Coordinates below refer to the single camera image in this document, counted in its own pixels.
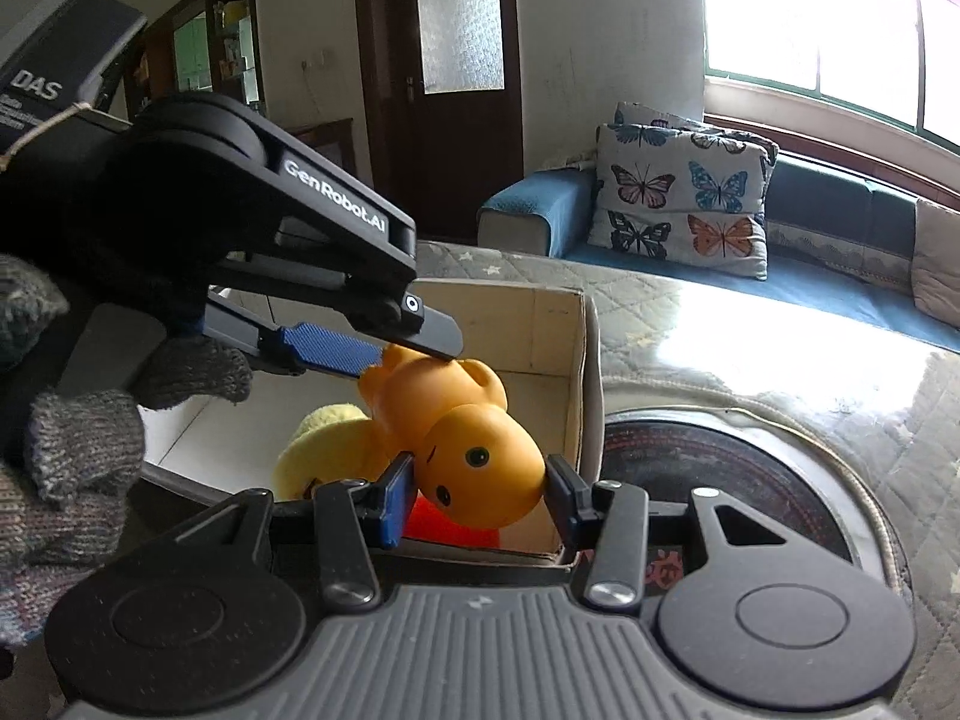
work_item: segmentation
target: orange butterfly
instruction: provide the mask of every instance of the orange butterfly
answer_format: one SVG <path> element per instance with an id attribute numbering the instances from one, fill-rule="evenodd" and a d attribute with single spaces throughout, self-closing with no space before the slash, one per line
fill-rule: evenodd
<path id="1" fill-rule="evenodd" d="M 750 222 L 750 217 L 741 217 L 729 227 L 725 227 L 723 223 L 713 225 L 689 214 L 686 223 L 690 225 L 690 232 L 693 233 L 693 248 L 701 257 L 712 257 L 717 254 L 717 250 L 722 250 L 726 257 L 727 247 L 730 247 L 737 257 L 749 257 L 754 253 L 754 242 L 750 240 L 754 234 L 754 225 Z"/>

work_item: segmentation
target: glove finger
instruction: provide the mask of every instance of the glove finger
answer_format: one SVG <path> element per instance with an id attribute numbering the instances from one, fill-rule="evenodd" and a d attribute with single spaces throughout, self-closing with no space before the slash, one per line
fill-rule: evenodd
<path id="1" fill-rule="evenodd" d="M 126 500 L 79 493 L 67 503 L 44 503 L 22 474 L 0 466 L 0 566 L 27 563 L 94 565 L 117 548 Z"/>
<path id="2" fill-rule="evenodd" d="M 0 646 L 22 647 L 37 637 L 54 604 L 91 571 L 69 565 L 0 570 Z"/>
<path id="3" fill-rule="evenodd" d="M 232 403 L 250 396 L 253 372 L 237 349 L 214 338 L 171 338 L 163 343 L 131 387 L 140 405 L 169 409 L 191 395 L 216 395 Z"/>
<path id="4" fill-rule="evenodd" d="M 46 274 L 0 254 L 0 370 L 20 362 L 50 322 L 68 308 Z"/>
<path id="5" fill-rule="evenodd" d="M 44 501 L 62 502 L 78 490 L 123 496 L 143 461 L 143 421 L 126 392 L 47 392 L 32 404 L 25 445 L 27 471 Z"/>

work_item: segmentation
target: sofa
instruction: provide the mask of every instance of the sofa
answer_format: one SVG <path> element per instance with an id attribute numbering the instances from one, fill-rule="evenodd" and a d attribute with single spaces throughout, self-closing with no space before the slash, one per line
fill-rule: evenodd
<path id="1" fill-rule="evenodd" d="M 782 152 L 766 196 L 768 268 L 760 281 L 589 245 L 595 185 L 593 170 L 529 175 L 480 209 L 478 245 L 709 284 L 960 351 L 960 331 L 914 305 L 910 263 L 917 198 L 912 194 Z"/>

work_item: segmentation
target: sofa backrest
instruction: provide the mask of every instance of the sofa backrest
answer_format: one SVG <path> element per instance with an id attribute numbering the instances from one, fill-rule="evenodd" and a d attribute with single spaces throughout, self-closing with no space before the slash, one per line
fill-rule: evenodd
<path id="1" fill-rule="evenodd" d="M 909 293 L 916 205 L 865 175 L 782 152 L 767 191 L 767 245 Z"/>

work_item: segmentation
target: round induction cooker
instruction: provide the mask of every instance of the round induction cooker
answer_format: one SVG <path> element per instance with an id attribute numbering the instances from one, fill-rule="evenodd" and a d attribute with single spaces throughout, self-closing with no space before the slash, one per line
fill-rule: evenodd
<path id="1" fill-rule="evenodd" d="M 685 503 L 693 488 L 718 488 L 884 581 L 880 546 L 860 502 L 815 451 L 736 416 L 734 423 L 693 410 L 610 415 L 601 476 L 638 485 L 653 501 Z M 682 556 L 670 545 L 653 544 L 650 553 L 655 584 L 683 574 Z M 902 552 L 896 562 L 898 570 L 905 565 Z"/>

